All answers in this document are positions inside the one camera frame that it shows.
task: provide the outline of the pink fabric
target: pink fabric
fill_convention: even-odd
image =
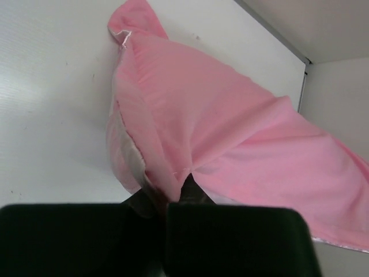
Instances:
[[[215,193],[293,208],[313,236],[369,250],[367,162],[296,113],[288,97],[276,98],[214,58],[170,42],[146,0],[128,0],[108,26],[124,42],[113,114],[120,113],[155,190],[176,201],[192,172]],[[119,137],[113,121],[111,155],[125,151],[113,139]],[[124,182],[123,160],[112,164]],[[138,183],[124,185],[135,190]]]

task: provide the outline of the pink cloth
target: pink cloth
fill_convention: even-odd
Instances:
[[[108,26],[122,47],[107,140],[125,187],[150,186],[177,201],[192,172],[217,194],[293,208],[313,236],[369,250],[367,162],[288,97],[170,42],[146,0],[128,0]]]

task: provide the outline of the white wall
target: white wall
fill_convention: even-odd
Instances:
[[[369,58],[309,67],[300,112],[369,160]]]
[[[369,58],[308,68],[300,112],[369,160]],[[366,277],[369,254],[317,244],[325,277]]]
[[[0,207],[129,196],[105,143],[118,53],[106,25],[124,1],[0,1]],[[149,2],[171,39],[298,106],[304,64],[235,2]]]
[[[368,0],[244,0],[314,63],[369,57]]]

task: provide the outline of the white surface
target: white surface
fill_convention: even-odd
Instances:
[[[306,80],[303,116],[369,160],[369,58],[310,66]]]
[[[301,113],[369,160],[369,58],[308,68]],[[367,277],[369,254],[317,244],[325,277]]]
[[[369,57],[368,0],[244,0],[314,63]]]
[[[0,207],[122,201],[105,125],[122,0],[2,0]],[[304,65],[232,0],[151,0],[171,38],[248,74],[297,107]]]

